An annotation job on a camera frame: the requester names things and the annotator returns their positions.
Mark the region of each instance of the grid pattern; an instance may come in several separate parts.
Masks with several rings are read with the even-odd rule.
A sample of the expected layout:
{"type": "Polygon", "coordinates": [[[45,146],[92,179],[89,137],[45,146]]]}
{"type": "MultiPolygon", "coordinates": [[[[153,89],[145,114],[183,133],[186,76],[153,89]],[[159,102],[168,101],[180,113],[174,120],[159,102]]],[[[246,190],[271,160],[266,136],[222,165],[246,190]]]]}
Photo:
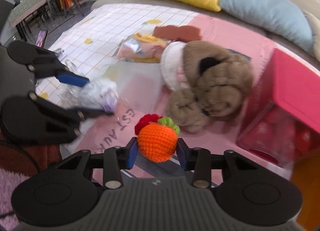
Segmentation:
{"type": "MultiPolygon", "coordinates": [[[[94,80],[105,65],[117,62],[113,54],[122,39],[143,30],[146,22],[157,19],[155,26],[187,25],[199,13],[143,4],[107,4],[93,10],[87,17],[65,31],[49,48],[62,48],[66,59],[72,61],[90,80],[94,80]],[[87,38],[92,42],[86,44],[87,38]]],[[[36,93],[48,96],[54,104],[60,104],[61,83],[54,77],[44,79],[36,93]]]]}

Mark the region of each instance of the ribbed gray surface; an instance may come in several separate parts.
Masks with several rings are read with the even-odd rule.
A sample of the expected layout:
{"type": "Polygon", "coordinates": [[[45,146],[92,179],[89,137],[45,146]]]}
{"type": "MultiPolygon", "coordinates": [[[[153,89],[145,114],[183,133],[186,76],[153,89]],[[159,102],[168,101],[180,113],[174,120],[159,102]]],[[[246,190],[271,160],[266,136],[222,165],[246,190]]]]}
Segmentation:
{"type": "MultiPolygon", "coordinates": [[[[131,179],[118,190],[104,192],[97,206],[83,219],[50,230],[65,231],[301,231],[290,221],[277,227],[240,223],[225,214],[207,189],[196,189],[184,177],[131,179]]],[[[46,230],[21,224],[16,231],[46,230]]]]}

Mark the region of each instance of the purple fluffy rug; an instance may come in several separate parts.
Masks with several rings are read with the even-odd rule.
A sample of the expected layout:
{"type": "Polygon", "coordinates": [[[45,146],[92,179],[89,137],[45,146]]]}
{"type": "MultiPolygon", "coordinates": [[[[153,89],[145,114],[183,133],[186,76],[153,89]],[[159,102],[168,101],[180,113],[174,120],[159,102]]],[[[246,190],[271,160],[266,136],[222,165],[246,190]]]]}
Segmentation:
{"type": "MultiPolygon", "coordinates": [[[[14,189],[29,177],[19,173],[11,173],[0,169],[0,214],[12,211],[11,194],[14,189]]],[[[0,219],[0,225],[7,231],[13,230],[19,224],[15,215],[0,219]]]]}

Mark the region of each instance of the brown plush toy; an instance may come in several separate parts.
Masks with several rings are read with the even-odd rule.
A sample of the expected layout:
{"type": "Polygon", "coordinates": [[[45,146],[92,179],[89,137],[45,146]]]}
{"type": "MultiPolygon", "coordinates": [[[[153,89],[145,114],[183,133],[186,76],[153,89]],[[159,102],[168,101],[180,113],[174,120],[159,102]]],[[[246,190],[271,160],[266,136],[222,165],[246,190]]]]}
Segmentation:
{"type": "Polygon", "coordinates": [[[161,57],[161,70],[173,90],[167,116],[192,133],[211,119],[235,118],[252,88],[249,61],[206,41],[170,44],[161,57]]]}

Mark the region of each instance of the gray floor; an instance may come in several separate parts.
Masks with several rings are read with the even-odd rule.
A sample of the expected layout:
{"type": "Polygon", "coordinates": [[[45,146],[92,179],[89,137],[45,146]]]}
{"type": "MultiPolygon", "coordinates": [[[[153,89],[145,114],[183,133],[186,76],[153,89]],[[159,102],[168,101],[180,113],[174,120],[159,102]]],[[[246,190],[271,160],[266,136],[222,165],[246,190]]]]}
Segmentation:
{"type": "MultiPolygon", "coordinates": [[[[81,10],[85,16],[87,16],[91,12],[90,9],[91,9],[92,4],[93,4],[93,2],[88,2],[86,4],[86,6],[83,6],[81,8],[81,10]]],[[[34,25],[32,25],[30,27],[31,34],[27,30],[26,37],[27,37],[28,43],[35,44],[39,30],[40,29],[47,29],[49,31],[49,34],[48,34],[47,41],[46,41],[45,47],[44,47],[47,49],[60,37],[60,35],[64,31],[70,29],[74,24],[78,23],[82,19],[83,19],[83,17],[81,16],[81,14],[77,13],[77,12],[75,12],[75,14],[68,14],[67,18],[65,18],[64,15],[61,14],[60,16],[56,17],[55,20],[50,18],[49,21],[45,21],[44,23],[38,19],[40,26],[36,23],[34,25]]],[[[18,40],[20,39],[18,34],[15,35],[15,37],[18,40]]]]}

